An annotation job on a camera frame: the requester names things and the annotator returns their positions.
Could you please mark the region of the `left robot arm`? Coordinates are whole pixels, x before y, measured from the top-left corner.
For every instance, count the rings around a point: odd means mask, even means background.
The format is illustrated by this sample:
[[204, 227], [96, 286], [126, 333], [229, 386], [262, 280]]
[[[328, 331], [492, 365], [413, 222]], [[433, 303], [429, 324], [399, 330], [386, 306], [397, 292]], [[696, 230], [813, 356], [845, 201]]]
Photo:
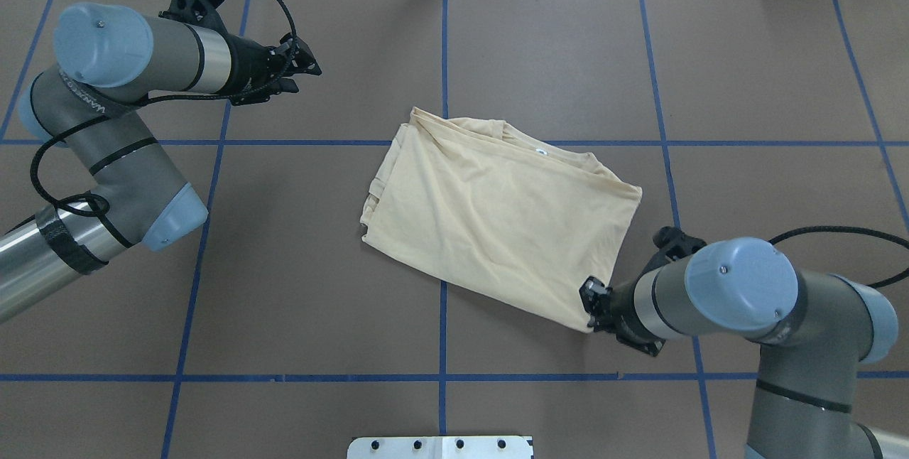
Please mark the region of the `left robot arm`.
[[207, 221], [139, 116], [150, 93], [250, 105], [322, 72], [295, 32], [278, 45], [239, 37], [207, 0], [173, 0], [159, 16], [79, 2], [60, 15], [54, 51], [18, 103], [42, 141], [29, 176], [45, 207], [2, 238], [3, 322], [134, 245], [160, 251]]

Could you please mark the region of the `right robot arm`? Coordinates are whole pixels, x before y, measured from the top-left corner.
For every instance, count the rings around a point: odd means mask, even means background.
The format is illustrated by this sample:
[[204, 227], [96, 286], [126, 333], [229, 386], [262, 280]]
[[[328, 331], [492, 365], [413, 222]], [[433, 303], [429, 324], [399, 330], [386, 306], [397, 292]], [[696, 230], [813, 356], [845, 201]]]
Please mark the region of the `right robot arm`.
[[853, 417], [861, 365], [886, 358], [898, 314], [876, 288], [800, 270], [753, 237], [704, 243], [676, 230], [639, 277], [579, 297], [588, 326], [659, 355], [669, 340], [731, 334], [760, 347], [746, 458], [905, 458], [907, 437]]

